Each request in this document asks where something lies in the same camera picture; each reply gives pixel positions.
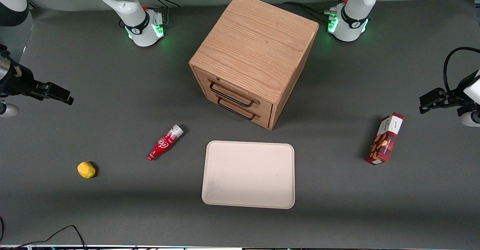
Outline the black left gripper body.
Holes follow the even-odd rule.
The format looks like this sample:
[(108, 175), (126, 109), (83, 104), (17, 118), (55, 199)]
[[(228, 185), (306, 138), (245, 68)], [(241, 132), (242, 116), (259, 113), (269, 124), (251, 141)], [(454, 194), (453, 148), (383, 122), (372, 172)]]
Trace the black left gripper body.
[(463, 78), (456, 89), (451, 90), (447, 79), (446, 71), (444, 72), (444, 85), (448, 94), (462, 105), (478, 104), (478, 71), (474, 71), (467, 77)]

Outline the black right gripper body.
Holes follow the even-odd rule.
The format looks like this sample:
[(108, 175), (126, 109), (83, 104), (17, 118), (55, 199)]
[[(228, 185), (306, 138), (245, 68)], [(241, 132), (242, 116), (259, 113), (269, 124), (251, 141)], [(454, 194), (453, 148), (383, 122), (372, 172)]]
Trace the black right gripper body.
[(19, 67), (22, 71), (22, 76), (18, 78), (12, 74), (12, 76), (7, 79), (7, 73), (9, 72), (10, 67), (10, 64), (1, 64), (1, 97), (7, 97), (10, 95), (35, 97), (31, 94), (31, 89), (36, 87), (36, 81), (32, 71), (20, 65)]

